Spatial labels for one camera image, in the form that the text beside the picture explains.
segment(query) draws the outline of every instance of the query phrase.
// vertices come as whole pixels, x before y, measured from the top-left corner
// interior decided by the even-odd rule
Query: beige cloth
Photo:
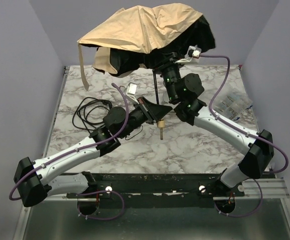
[[[86,90],[89,85],[85,76],[81,45],[100,46],[93,67],[102,69],[101,67],[107,65],[104,63],[108,62],[110,48],[148,54],[154,49],[167,46],[201,16],[202,13],[182,3],[154,8],[138,5],[118,10],[78,40],[81,77]],[[116,71],[102,70],[113,74]]]

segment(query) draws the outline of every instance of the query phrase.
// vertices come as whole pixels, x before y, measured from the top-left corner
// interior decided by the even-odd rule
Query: metal frame
[[[63,95],[63,91],[65,88],[65,84],[67,81],[68,73],[69,73],[69,66],[65,67],[65,72],[64,72],[64,77],[63,77],[63,82],[62,82],[62,87],[61,91],[58,96],[58,101],[57,101],[57,106],[55,108],[55,113],[54,113],[54,120],[51,124],[50,130],[49,130],[49,136],[48,140],[44,149],[44,156],[47,155],[50,140],[51,140],[51,135],[52,131],[54,129],[55,121],[57,118],[57,112],[60,106],[61,98]],[[256,127],[258,128],[258,122],[257,118],[255,117],[255,123]],[[271,198],[276,198],[276,199],[281,199],[282,207],[286,216],[286,221],[288,223],[289,229],[290,229],[290,199],[289,199],[289,193],[287,191],[287,187],[285,185],[285,182],[282,178],[275,178],[275,179],[259,179],[258,180],[260,186],[262,187],[263,190],[263,197],[264,199],[271,199]],[[245,191],[245,196],[244,197],[237,197],[237,199],[258,199],[259,198],[259,189],[256,186],[256,184],[252,180],[246,180],[243,182],[244,186],[244,191]],[[214,197],[214,200],[223,200],[224,198],[220,197]],[[80,199],[70,199],[67,198],[65,194],[62,195],[56,195],[56,196],[50,196],[48,197],[45,201],[95,201],[95,198],[80,198]],[[14,240],[22,240],[24,235],[25,235],[25,230],[27,226],[27,222],[29,219],[29,214],[30,214],[30,207],[24,207],[22,206],[22,209],[20,211],[20,216],[18,219],[16,231],[14,234]]]

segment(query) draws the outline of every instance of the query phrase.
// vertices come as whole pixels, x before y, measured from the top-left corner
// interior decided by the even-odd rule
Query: marble tabletop
[[[155,91],[152,71],[139,69],[124,78],[112,77],[95,71],[91,66],[85,66],[89,91],[84,90],[80,78],[80,67],[71,66],[63,96],[57,113],[48,156],[64,150],[88,136],[88,132],[79,130],[72,125],[72,116],[85,97],[110,100],[114,106],[124,106],[118,91],[111,86],[114,82],[126,86],[129,82],[138,85],[136,97],[144,96],[155,103]],[[199,97],[209,103],[213,94],[223,81],[225,66],[186,66],[180,70],[182,76],[188,73],[199,74],[205,92]],[[158,77],[159,97],[162,101],[162,78]],[[245,93],[239,68],[231,66],[226,88],[236,88]],[[95,122],[106,114],[99,108],[93,115]],[[220,173],[243,157],[230,144],[212,133],[181,122],[174,112],[165,118],[166,128],[164,139],[160,140],[156,125],[143,124],[143,131],[131,140],[120,139],[121,146],[113,152],[71,169],[71,173],[91,171],[93,173],[149,173],[149,174],[183,174],[183,173]],[[256,130],[252,110],[246,110],[238,122],[240,125]]]

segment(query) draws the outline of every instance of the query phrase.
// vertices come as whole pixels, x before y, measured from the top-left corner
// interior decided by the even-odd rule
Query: clear plastic packaging
[[[235,88],[221,93],[213,104],[216,112],[233,121],[238,120],[241,113],[251,106],[252,100]]]

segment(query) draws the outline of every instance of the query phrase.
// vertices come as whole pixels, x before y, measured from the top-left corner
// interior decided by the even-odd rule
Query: gray backdrop
[[[20,202],[8,199],[18,161],[39,158],[63,65],[28,0],[0,0],[0,240],[11,240]]]
[[[290,0],[280,0],[242,68],[259,125],[290,158]],[[277,168],[282,155],[275,152]],[[281,174],[290,192],[290,165]]]
[[[211,53],[230,56],[242,64],[265,26],[278,0],[30,0],[52,45],[65,65],[78,65],[77,40],[115,11],[135,5],[155,7],[180,2],[202,12],[211,25],[217,49]],[[94,50],[83,48],[85,64],[93,62]],[[224,64],[204,59],[202,63]]]

